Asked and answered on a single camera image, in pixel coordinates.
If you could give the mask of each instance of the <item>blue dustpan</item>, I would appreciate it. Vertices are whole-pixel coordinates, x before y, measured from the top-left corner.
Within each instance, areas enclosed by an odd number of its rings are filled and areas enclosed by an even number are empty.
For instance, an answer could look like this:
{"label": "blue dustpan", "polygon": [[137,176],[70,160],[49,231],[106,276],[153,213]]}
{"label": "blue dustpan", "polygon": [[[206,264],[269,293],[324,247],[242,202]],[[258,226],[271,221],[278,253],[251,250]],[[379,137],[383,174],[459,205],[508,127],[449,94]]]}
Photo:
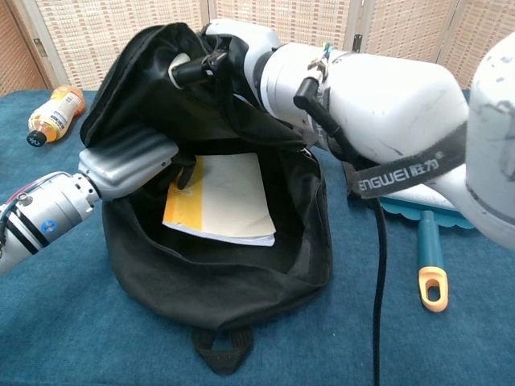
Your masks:
{"label": "blue dustpan", "polygon": [[[399,214],[418,224],[418,287],[422,304],[434,312],[445,310],[448,304],[447,273],[439,238],[439,226],[473,229],[455,207],[439,193],[425,185],[417,185],[380,198],[388,212]],[[439,289],[439,298],[431,300],[429,289]]]}

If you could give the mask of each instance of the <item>orange bottle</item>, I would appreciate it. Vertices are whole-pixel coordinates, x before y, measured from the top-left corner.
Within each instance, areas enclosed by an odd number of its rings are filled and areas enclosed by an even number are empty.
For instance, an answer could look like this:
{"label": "orange bottle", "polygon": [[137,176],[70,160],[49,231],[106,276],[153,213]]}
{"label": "orange bottle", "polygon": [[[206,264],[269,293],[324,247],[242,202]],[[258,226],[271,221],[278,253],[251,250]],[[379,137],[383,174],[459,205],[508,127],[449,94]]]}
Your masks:
{"label": "orange bottle", "polygon": [[61,139],[68,131],[72,119],[81,115],[85,109],[86,102],[81,90],[69,85],[56,88],[50,100],[31,114],[27,142],[41,147],[47,142]]}

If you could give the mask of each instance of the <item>book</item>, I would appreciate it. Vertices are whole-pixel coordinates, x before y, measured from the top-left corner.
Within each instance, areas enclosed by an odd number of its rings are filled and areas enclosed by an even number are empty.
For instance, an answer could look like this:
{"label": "book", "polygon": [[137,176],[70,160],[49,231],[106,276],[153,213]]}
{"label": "book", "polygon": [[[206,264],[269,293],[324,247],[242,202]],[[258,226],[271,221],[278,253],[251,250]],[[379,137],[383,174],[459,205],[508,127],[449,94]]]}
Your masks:
{"label": "book", "polygon": [[198,156],[187,186],[180,190],[173,182],[168,188],[163,224],[227,243],[274,245],[258,156]]}

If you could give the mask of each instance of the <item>backpack strap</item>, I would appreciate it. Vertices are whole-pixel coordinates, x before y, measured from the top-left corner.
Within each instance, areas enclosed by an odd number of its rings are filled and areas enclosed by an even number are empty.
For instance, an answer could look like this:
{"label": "backpack strap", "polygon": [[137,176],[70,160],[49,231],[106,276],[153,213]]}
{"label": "backpack strap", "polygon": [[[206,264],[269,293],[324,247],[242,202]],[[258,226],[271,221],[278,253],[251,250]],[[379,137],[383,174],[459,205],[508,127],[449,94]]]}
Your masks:
{"label": "backpack strap", "polygon": [[247,356],[253,345],[253,335],[250,327],[241,327],[227,331],[231,339],[232,349],[213,350],[215,331],[193,328],[193,347],[208,364],[213,372],[228,376],[233,374]]}

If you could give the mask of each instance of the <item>black strap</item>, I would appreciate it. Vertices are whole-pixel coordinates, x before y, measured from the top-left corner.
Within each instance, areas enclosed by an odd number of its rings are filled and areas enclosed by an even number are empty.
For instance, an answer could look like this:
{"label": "black strap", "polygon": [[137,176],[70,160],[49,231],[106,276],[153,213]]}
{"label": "black strap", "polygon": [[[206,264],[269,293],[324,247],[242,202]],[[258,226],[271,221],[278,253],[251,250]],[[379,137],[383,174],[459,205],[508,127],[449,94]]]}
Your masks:
{"label": "black strap", "polygon": [[250,327],[242,327],[227,331],[231,339],[232,349],[213,350],[215,343],[215,331],[193,328],[193,347],[208,364],[213,372],[228,376],[233,374],[243,362],[253,345],[252,330]]}
{"label": "black strap", "polygon": [[414,187],[464,163],[467,124],[463,123],[432,147],[411,157],[356,170],[344,164],[348,188],[362,199],[371,199]]}

